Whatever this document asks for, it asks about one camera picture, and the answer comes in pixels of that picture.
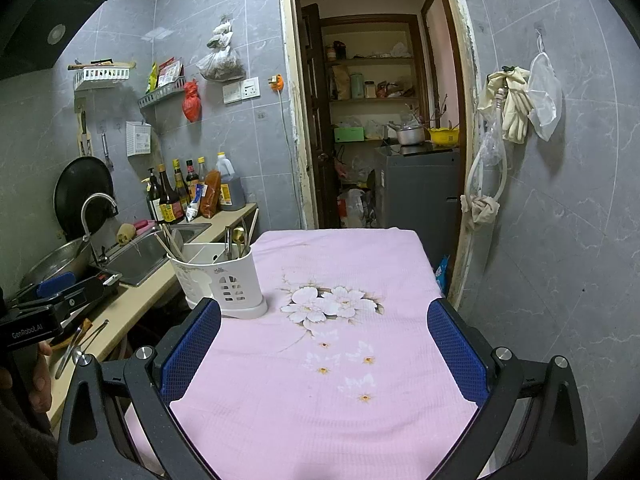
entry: red plastic bag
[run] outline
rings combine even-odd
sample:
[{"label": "red plastic bag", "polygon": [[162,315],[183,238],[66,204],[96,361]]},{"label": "red plastic bag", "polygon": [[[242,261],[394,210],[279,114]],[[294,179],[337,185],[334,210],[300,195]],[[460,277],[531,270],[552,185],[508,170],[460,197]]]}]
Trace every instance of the red plastic bag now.
[{"label": "red plastic bag", "polygon": [[182,101],[182,111],[184,116],[193,123],[200,117],[200,96],[198,95],[198,83],[194,79],[184,84],[184,101]]}]

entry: kitchen sink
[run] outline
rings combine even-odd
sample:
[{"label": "kitchen sink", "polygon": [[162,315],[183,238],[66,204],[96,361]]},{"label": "kitchen sink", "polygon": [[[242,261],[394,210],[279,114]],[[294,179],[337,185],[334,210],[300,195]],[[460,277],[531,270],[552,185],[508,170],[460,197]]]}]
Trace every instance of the kitchen sink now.
[{"label": "kitchen sink", "polygon": [[[169,226],[172,235],[175,236],[178,246],[191,242],[196,236],[207,229],[210,224],[178,224]],[[167,261],[166,251],[158,243],[154,233],[160,233],[159,227],[154,227],[142,236],[134,238],[116,253],[110,256],[109,261],[102,266],[110,272],[122,274],[120,281],[127,285],[139,286],[162,264]]]}]

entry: gray cabinet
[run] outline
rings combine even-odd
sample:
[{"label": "gray cabinet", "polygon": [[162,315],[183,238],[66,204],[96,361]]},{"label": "gray cabinet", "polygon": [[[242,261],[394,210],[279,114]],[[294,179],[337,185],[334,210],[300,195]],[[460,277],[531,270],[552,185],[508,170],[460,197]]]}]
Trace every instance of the gray cabinet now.
[{"label": "gray cabinet", "polygon": [[379,226],[415,231],[436,267],[456,246],[460,150],[424,144],[382,146],[375,152]]}]

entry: cooking pot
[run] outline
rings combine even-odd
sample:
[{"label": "cooking pot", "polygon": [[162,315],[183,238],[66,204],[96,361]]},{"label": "cooking pot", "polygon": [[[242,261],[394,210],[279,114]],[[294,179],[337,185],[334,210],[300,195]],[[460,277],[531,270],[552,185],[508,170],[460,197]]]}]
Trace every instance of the cooking pot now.
[{"label": "cooking pot", "polygon": [[65,272],[72,272],[76,280],[79,280],[89,266],[91,254],[92,250],[89,242],[83,242],[82,238],[71,240],[35,264],[22,278],[20,288],[28,285],[37,285],[44,280],[55,278]]},{"label": "cooking pot", "polygon": [[424,126],[411,126],[396,130],[398,142],[401,146],[411,146],[424,142]]}]

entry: pink tablecloth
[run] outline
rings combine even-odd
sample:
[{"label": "pink tablecloth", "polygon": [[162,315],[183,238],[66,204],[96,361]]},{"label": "pink tablecloth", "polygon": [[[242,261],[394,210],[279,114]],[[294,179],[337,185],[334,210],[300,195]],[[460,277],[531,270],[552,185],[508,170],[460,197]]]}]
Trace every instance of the pink tablecloth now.
[{"label": "pink tablecloth", "polygon": [[223,480],[427,478],[476,406],[427,330],[440,291],[417,235],[267,232],[252,249],[267,314],[223,319],[171,404],[207,463]]}]

